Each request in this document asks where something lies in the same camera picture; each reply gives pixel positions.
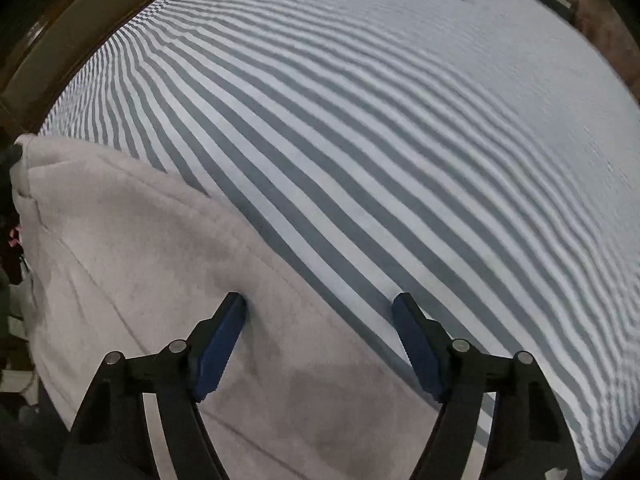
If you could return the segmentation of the light grey fleece pant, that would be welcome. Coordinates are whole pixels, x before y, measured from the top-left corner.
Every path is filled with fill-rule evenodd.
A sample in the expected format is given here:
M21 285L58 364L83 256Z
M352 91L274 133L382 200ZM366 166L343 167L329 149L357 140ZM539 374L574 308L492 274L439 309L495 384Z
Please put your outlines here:
M247 322L202 419L233 479L405 479L436 412L220 195L67 138L12 168L32 357L71 422L107 352L188 336L229 292Z

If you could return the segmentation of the grey striped bed sheet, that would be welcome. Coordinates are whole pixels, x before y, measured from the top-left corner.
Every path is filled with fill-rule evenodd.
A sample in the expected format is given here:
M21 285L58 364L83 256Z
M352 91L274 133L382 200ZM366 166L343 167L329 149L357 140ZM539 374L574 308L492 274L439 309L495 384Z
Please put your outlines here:
M220 195L421 399L390 304L532 352L582 474L639 419L639 107L534 0L157 0L43 138Z

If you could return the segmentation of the dark wooden headboard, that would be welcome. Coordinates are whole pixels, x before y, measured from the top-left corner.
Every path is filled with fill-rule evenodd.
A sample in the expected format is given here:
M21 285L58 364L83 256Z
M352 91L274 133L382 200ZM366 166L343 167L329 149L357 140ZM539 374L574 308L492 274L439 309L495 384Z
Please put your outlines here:
M1 0L1 140L35 133L100 45L154 0Z

